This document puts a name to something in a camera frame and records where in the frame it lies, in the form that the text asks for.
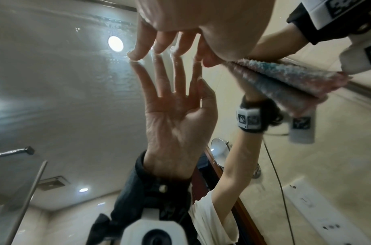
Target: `wall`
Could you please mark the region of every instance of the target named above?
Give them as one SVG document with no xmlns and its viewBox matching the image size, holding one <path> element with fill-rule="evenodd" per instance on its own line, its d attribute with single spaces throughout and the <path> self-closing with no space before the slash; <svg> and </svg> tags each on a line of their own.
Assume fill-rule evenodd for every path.
<svg viewBox="0 0 371 245">
<path fill-rule="evenodd" d="M 265 34 L 285 26 L 287 16 L 297 5 L 297 0 L 277 0 Z M 184 55 L 187 77 L 191 75 L 196 45 L 195 42 L 191 51 Z M 308 44 L 290 58 L 325 70 L 340 70 L 338 55 L 349 45 L 347 38 L 316 46 Z M 203 77 L 217 95 L 219 119 L 212 139 L 220 137 L 234 142 L 238 131 L 235 112 L 243 93 L 221 66 L 204 68 Z M 371 71 L 354 77 L 355 81 L 371 86 Z M 364 100 L 343 89 L 332 93 L 318 108 L 316 143 L 313 145 L 290 144 L 287 137 L 276 136 L 265 136 L 265 141 L 282 186 L 306 176 L 335 208 L 371 239 L 371 101 Z M 283 125 L 270 132 L 286 133 L 287 130 Z M 290 245 L 292 241 L 281 191 L 264 146 L 259 164 L 261 178 L 252 181 L 241 199 L 268 245 Z M 296 244 L 325 245 L 288 200 L 287 207 Z"/>
<path fill-rule="evenodd" d="M 12 245 L 43 245 L 49 213 L 36 207 L 29 207 L 16 233 Z"/>
<path fill-rule="evenodd" d="M 100 213 L 110 215 L 118 194 L 109 194 L 53 212 L 49 218 L 43 244 L 86 244 L 92 224 Z"/>
</svg>

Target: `ceiling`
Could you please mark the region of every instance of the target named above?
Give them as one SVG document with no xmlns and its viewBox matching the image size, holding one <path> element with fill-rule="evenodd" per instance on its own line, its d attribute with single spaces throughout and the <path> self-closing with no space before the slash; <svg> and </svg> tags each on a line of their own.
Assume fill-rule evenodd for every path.
<svg viewBox="0 0 371 245">
<path fill-rule="evenodd" d="M 70 182 L 37 190 L 31 204 L 54 211 L 120 190 L 147 146 L 143 96 L 126 57 L 136 13 L 79 1 L 2 2 L 0 152 L 30 145 L 48 160 L 42 179 Z M 109 36 L 123 41 L 121 52 Z M 170 76 L 167 53 L 164 62 Z M 144 63 L 153 74 L 149 55 Z M 0 164 L 0 194 L 28 178 L 22 169 Z"/>
</svg>

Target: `ceiling light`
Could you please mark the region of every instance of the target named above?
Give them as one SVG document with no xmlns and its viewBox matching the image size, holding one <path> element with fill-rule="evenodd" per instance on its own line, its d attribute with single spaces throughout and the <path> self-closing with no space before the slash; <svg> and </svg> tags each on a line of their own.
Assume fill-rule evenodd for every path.
<svg viewBox="0 0 371 245">
<path fill-rule="evenodd" d="M 121 52 L 124 49 L 124 43 L 119 37 L 111 36 L 109 37 L 109 46 L 115 52 Z"/>
</svg>

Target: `wall plate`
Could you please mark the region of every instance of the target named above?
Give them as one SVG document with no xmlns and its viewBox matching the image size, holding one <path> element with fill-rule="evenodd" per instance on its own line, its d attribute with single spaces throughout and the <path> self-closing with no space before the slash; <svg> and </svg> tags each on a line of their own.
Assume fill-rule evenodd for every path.
<svg viewBox="0 0 371 245">
<path fill-rule="evenodd" d="M 284 195 L 330 245 L 371 245 L 368 237 L 304 178 L 283 187 Z"/>
</svg>

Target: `wooden edge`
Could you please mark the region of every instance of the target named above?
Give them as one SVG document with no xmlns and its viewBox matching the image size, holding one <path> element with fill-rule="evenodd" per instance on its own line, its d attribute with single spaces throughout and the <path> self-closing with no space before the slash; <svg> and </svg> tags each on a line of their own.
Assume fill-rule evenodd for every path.
<svg viewBox="0 0 371 245">
<path fill-rule="evenodd" d="M 223 174 L 223 170 L 216 164 L 214 157 L 212 155 L 212 152 L 210 151 L 210 148 L 207 147 L 204 151 L 205 155 L 207 156 L 208 160 L 210 161 L 212 167 L 214 168 L 216 174 L 220 178 Z M 239 214 L 239 216 L 242 219 L 243 224 L 246 227 L 246 231 L 248 232 L 251 239 L 253 239 L 253 242 L 255 245 L 267 245 L 265 239 L 259 232 L 257 226 L 255 225 L 253 219 L 251 219 L 251 216 L 249 212 L 247 212 L 246 207 L 244 206 L 242 200 L 238 198 L 236 203 L 234 204 L 233 209 Z"/>
</svg>

